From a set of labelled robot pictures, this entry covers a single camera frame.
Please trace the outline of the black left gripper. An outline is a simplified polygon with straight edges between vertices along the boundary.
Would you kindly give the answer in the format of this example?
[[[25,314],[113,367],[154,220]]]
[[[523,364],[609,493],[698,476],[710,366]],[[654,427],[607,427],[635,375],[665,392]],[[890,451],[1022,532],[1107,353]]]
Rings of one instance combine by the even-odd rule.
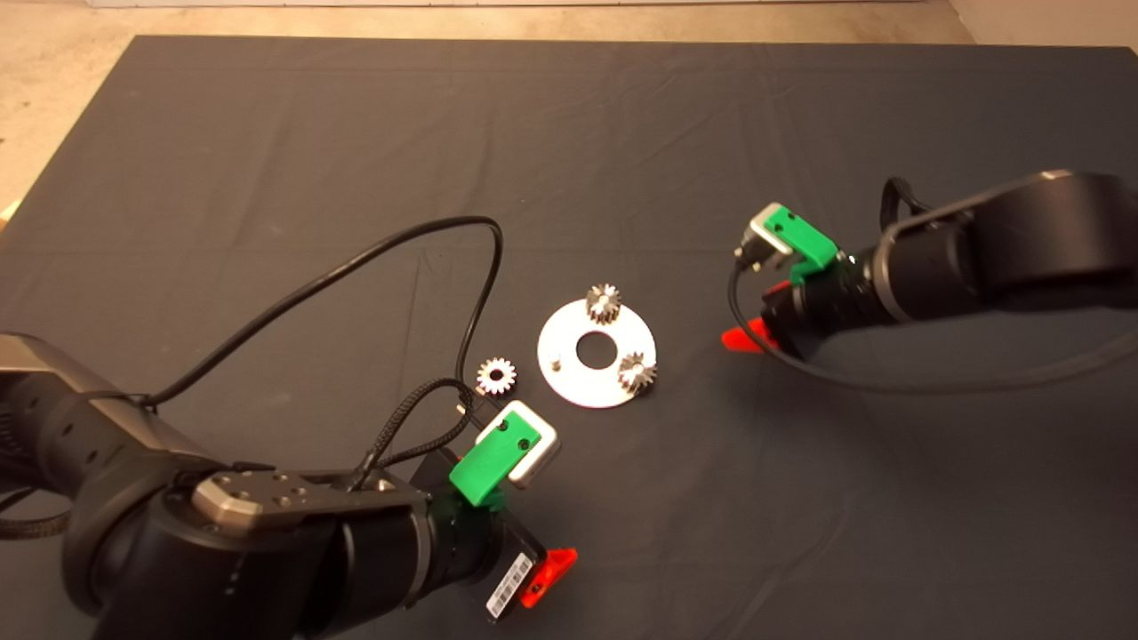
[[[511,511],[473,507],[451,483],[457,458],[446,449],[427,454],[411,484],[427,495],[430,535],[423,586],[414,601],[438,590],[455,590],[472,609],[498,624],[516,612],[541,604],[580,558],[578,549],[545,547]]]

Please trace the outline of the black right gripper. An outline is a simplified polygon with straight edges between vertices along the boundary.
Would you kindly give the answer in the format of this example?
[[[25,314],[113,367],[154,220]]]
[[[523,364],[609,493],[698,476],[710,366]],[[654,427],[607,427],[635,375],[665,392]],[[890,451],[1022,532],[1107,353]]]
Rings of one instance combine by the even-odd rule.
[[[762,353],[762,344],[810,359],[838,333],[881,325],[881,304],[869,269],[840,262],[808,276],[802,284],[781,281],[762,296],[762,320],[749,320],[721,333],[721,345],[735,353]]]

